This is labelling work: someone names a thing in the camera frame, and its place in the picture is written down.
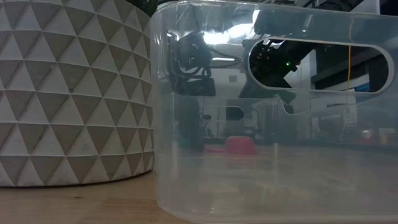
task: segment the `wooden surface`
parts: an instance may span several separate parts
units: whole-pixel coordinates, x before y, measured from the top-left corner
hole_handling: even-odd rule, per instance
[[[0,189],[0,224],[181,224],[155,200],[154,172],[108,184]]]

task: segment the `triangle pattern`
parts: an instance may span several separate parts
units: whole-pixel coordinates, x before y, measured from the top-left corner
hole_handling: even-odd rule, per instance
[[[35,89],[39,89],[44,78],[50,73],[53,62],[37,62],[37,61],[25,61],[26,69],[29,72],[30,79],[33,82]]]
[[[133,6],[126,1],[115,1],[116,8],[118,9],[120,19],[124,22],[127,17],[130,15],[130,12],[133,9]]]
[[[66,155],[83,129],[83,126],[53,124],[52,129],[62,147],[63,153]]]
[[[144,152],[142,160],[144,161],[145,171],[151,170],[154,166],[154,152]]]
[[[11,105],[12,112],[16,119],[19,119],[21,114],[24,112],[27,103],[30,101],[30,98],[33,95],[32,91],[17,91],[17,90],[8,90],[6,91],[6,96],[8,98],[8,102]]]
[[[0,122],[16,122],[14,112],[11,109],[10,103],[8,102],[5,94],[0,95]]]
[[[142,160],[142,157],[141,157],[139,162],[138,162],[136,171],[134,172],[134,175],[142,174],[144,172],[145,172],[145,170],[144,170],[144,161]]]
[[[143,35],[141,35],[140,39],[138,40],[136,48],[134,49],[134,53],[139,54],[139,55],[143,56],[144,58],[148,58],[148,53],[147,53]]]
[[[113,19],[115,21],[121,22],[121,18],[114,3],[114,0],[106,0],[101,8],[98,10],[98,14]]]
[[[147,102],[148,98],[149,98],[150,91],[152,89],[152,85],[147,82],[141,82],[141,85],[142,85],[142,92],[144,93],[145,102]]]
[[[148,106],[153,106],[154,105],[154,96],[153,96],[153,91],[149,92],[148,100],[147,100],[147,105]]]
[[[136,128],[118,127],[117,130],[118,130],[119,137],[122,142],[123,148],[125,151],[127,151],[129,149],[131,140],[134,137],[137,129]]]
[[[140,75],[139,75],[138,69],[137,69],[137,65],[136,65],[136,61],[134,60],[133,54],[130,55],[127,62],[124,64],[122,70],[120,71],[120,73],[123,75],[140,78]]]
[[[149,138],[149,129],[146,128],[140,128],[138,129],[138,133],[139,133],[139,140],[141,142],[141,149],[142,151],[144,151],[145,149],[145,144],[147,142],[147,139]]]
[[[28,156],[24,139],[18,126],[10,133],[8,140],[4,143],[0,155],[2,156]]]
[[[148,113],[146,109],[144,109],[144,112],[142,113],[141,120],[139,121],[138,125],[143,128],[149,128]]]
[[[3,8],[6,11],[8,22],[12,29],[15,29],[17,21],[19,20],[22,12],[24,11],[27,2],[12,2],[8,4],[3,4]]]
[[[69,45],[62,54],[60,61],[72,65],[90,66],[78,38]]]
[[[42,29],[44,29],[60,8],[61,6],[56,4],[46,4],[42,2],[32,3],[33,12]]]
[[[21,60],[0,60],[0,79],[4,86],[8,85],[8,82],[19,68],[21,62]]]
[[[62,105],[61,109],[54,116],[53,124],[69,124],[69,125],[84,125],[80,113],[76,107],[73,98],[69,99]]]
[[[124,21],[124,24],[128,27],[131,27],[135,30],[142,31],[141,25],[139,24],[136,8],[134,7],[130,14],[128,15],[127,19]]]
[[[126,153],[127,154],[142,153],[141,141],[139,139],[138,131],[136,131],[136,133],[134,134],[134,137],[133,137],[133,139],[132,139],[132,141],[130,143],[130,146],[127,149]]]
[[[39,91],[44,93],[69,94],[68,86],[63,79],[62,72],[58,65],[53,66],[51,72],[42,82]]]
[[[37,93],[37,96],[49,121],[53,119],[64,102],[69,98],[68,95],[55,93]]]
[[[87,23],[94,16],[94,13],[83,11],[79,9],[74,9],[71,7],[65,7],[65,10],[69,16],[70,22],[72,23],[73,29],[76,34],[79,34],[80,31],[87,25]]]
[[[90,0],[91,3],[93,4],[93,7],[95,11],[101,8],[101,6],[104,4],[105,0]]]
[[[81,118],[83,119],[83,122],[86,123],[90,116],[93,114],[95,108],[98,106],[101,98],[79,95],[73,95],[72,97],[76,103],[77,109],[80,113]]]
[[[137,17],[138,17],[139,24],[141,25],[141,28],[145,29],[145,27],[147,26],[147,24],[149,22],[149,16],[139,9],[137,9],[136,11],[137,11]]]
[[[32,2],[46,2],[46,3],[52,3],[52,4],[58,4],[58,5],[62,5],[62,1],[64,0],[31,0]]]
[[[149,126],[152,127],[152,122],[154,120],[154,112],[150,106],[147,106],[147,115],[148,115]]]
[[[93,115],[87,121],[87,125],[91,126],[114,126],[111,113],[106,106],[104,99],[100,101]]]
[[[33,95],[26,107],[26,112],[22,115],[20,122],[22,123],[41,123],[47,124],[49,121],[44,113],[42,104],[36,94]]]
[[[128,26],[124,26],[124,30],[126,31],[127,38],[130,43],[131,49],[135,49],[138,43],[139,38],[141,37],[141,32],[136,31]]]
[[[56,34],[65,34],[65,35],[76,35],[75,30],[73,29],[72,23],[68,17],[68,14],[64,8],[61,8],[58,13],[54,16],[54,18],[47,23],[44,28],[44,31],[56,33]]]
[[[127,106],[126,101],[105,99],[105,102],[111,112],[111,116],[115,124],[117,124]]]
[[[68,156],[97,156],[97,150],[86,128],[84,128],[77,137]]]
[[[55,57],[52,54],[50,46],[43,35],[39,37],[38,41],[30,50],[30,53],[26,58],[29,60],[55,62]]]
[[[17,41],[10,35],[4,47],[0,49],[0,60],[22,60],[23,56],[19,50]]]
[[[27,158],[27,156],[0,156],[0,162],[14,185],[17,184]]]
[[[0,30],[11,30],[11,26],[6,15],[6,10],[3,7],[0,7]]]
[[[109,181],[105,167],[100,158],[98,158],[89,173],[83,179],[83,184],[107,182]]]
[[[97,68],[93,68],[93,73],[96,80],[95,83],[98,84],[98,88],[102,95],[105,95],[105,93],[109,89],[109,86],[118,75],[116,73],[108,72]]]
[[[138,74],[141,77],[142,74],[144,73],[144,70],[148,64],[148,60],[138,54],[134,54],[134,60],[136,61],[137,69],[138,69]]]
[[[1,163],[0,163],[0,185],[2,185],[4,187],[13,187],[14,186],[14,184],[8,177],[8,174],[7,174],[6,170],[3,168],[3,166],[1,165]]]
[[[67,159],[79,183],[83,182],[96,160],[93,156],[72,156],[67,157]]]
[[[32,6],[27,6],[17,21],[15,30],[40,30]]]
[[[129,166],[131,173],[135,173],[138,163],[141,160],[142,153],[128,154],[126,155],[127,160],[129,161]]]
[[[3,43],[8,39],[10,33],[11,33],[11,31],[1,31],[1,27],[0,27],[0,49],[3,45]]]
[[[113,45],[115,47],[119,47],[124,50],[131,51],[131,47],[129,44],[129,40],[126,35],[126,31],[124,31],[124,27],[121,26],[120,29],[117,31],[117,33],[113,36],[111,41],[109,41],[110,45]]]
[[[130,57],[131,52],[112,45],[109,46],[109,49],[111,50],[116,68],[118,68],[118,71],[122,70],[124,64],[127,62],[127,59]]]
[[[119,168],[114,173],[112,180],[120,180],[128,177],[131,177],[131,169],[127,157],[124,156]]]
[[[109,49],[109,46],[106,46],[98,58],[94,61],[92,64],[93,67],[95,68],[100,68],[103,70],[107,70],[110,72],[118,72],[118,68],[116,67],[111,50]]]
[[[85,28],[79,33],[79,37],[84,37],[89,40],[96,40],[98,42],[107,43],[104,32],[102,31],[100,22],[97,16],[94,16]]]
[[[137,127],[136,119],[132,113],[131,106],[127,106],[119,119],[118,127],[135,128]]]
[[[152,152],[153,150],[154,150],[154,147],[152,145],[152,139],[149,135],[147,138],[147,142],[145,143],[144,152]]]
[[[40,179],[46,184],[54,173],[55,169],[61,163],[61,156],[31,156],[33,166],[35,167]]]
[[[154,130],[153,129],[151,129],[150,130],[150,132],[149,132],[149,134],[150,134],[150,140],[152,140],[152,147],[153,148],[155,148],[155,143],[154,143]]]
[[[98,15],[98,20],[99,24],[102,27],[102,30],[104,31],[106,41],[109,42],[112,39],[113,35],[119,30],[121,25],[120,23],[112,19],[108,19],[100,15]]]
[[[111,86],[105,93],[105,97],[117,100],[129,100],[120,75],[117,75],[116,78],[113,80]]]
[[[144,29],[144,31],[143,31],[143,34],[146,35],[147,37],[150,37],[150,36],[151,36],[151,35],[150,35],[150,26],[146,26],[146,27],[145,27],[145,29]]]
[[[132,113],[134,114],[134,117],[136,118],[136,123],[139,124],[141,120],[141,116],[144,112],[145,106],[141,105],[139,103],[131,103],[131,109]]]
[[[89,40],[86,38],[79,37],[81,46],[85,53],[85,57],[90,65],[92,65],[95,60],[100,55],[101,51],[105,48],[105,43],[98,42],[95,40]]]
[[[79,180],[76,178],[75,173],[73,172],[66,158],[61,161],[60,165],[53,173],[51,179],[47,182],[47,185],[75,184],[79,184]]]
[[[144,80],[147,83],[151,82],[150,78],[150,63],[147,64],[147,66],[144,69],[144,72],[141,75],[141,79]]]
[[[146,52],[148,54],[148,58],[150,58],[150,40],[149,37],[143,35],[142,36],[144,38],[144,43],[145,43],[145,48],[146,48]]]
[[[120,163],[124,159],[125,155],[118,156],[101,156],[102,163],[104,164],[106,173],[111,180],[117,169],[120,166]]]
[[[27,90],[35,91],[30,75],[26,69],[24,63],[21,63],[18,70],[16,71],[14,78],[10,81],[9,90]]]
[[[124,149],[122,143],[120,141],[120,137],[118,131],[116,129],[113,130],[111,137],[108,142],[105,144],[104,149],[101,152],[101,155],[123,155]]]
[[[138,83],[137,88],[134,90],[134,93],[132,94],[130,100],[135,103],[145,104],[144,93],[142,92],[141,82]]]
[[[18,178],[19,187],[43,186],[43,182],[33,166],[32,160],[28,159]]]
[[[84,11],[95,12],[93,5],[90,1],[69,0],[67,6],[73,7],[76,9],[81,9]]]
[[[67,83],[69,92],[73,92],[77,84],[88,71],[88,67],[83,67],[79,65],[59,63],[58,66],[60,67],[63,78]]]
[[[81,79],[80,83],[75,87],[73,94],[85,96],[102,97],[97,81],[95,80],[93,71],[88,70],[86,75]]]
[[[35,156],[64,156],[61,145],[59,144],[54,131],[49,126],[43,134],[43,138],[32,152]]]
[[[49,32],[43,32],[43,35],[50,46],[52,54],[57,60],[59,60],[61,55],[74,39],[74,36],[65,34],[53,34]]]
[[[42,139],[44,131],[47,129],[46,124],[18,124],[24,139],[26,149],[30,154],[36,147],[37,143]]]
[[[3,147],[4,142],[6,142],[13,127],[13,123],[0,123],[0,150]]]
[[[102,150],[105,147],[106,142],[109,140],[109,137],[113,132],[113,128],[90,126],[87,127],[87,130],[91,136],[91,139],[94,142],[98,154],[101,154]]]

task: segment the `white geometric planter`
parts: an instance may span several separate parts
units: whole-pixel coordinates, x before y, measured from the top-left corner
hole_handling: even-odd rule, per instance
[[[0,0],[0,185],[153,167],[149,18],[125,0]]]

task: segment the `transparent plastic bin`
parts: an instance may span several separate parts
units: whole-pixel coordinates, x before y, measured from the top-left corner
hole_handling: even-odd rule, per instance
[[[270,18],[263,37],[253,34],[259,11]],[[162,5],[151,23],[160,207],[196,223],[398,221],[398,145],[384,137],[398,128],[398,18],[180,1]],[[177,44],[192,32],[214,50],[209,79],[177,66],[176,57],[189,63],[196,54],[198,46]],[[376,93],[266,87],[245,60],[243,40],[259,38],[371,46],[387,59],[389,78]],[[345,103],[322,106],[329,98]],[[328,116],[341,119],[320,137],[316,120]]]

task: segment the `red object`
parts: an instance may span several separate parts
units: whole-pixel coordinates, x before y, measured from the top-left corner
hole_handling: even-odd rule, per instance
[[[232,136],[225,142],[228,154],[257,154],[253,139],[246,136]]]

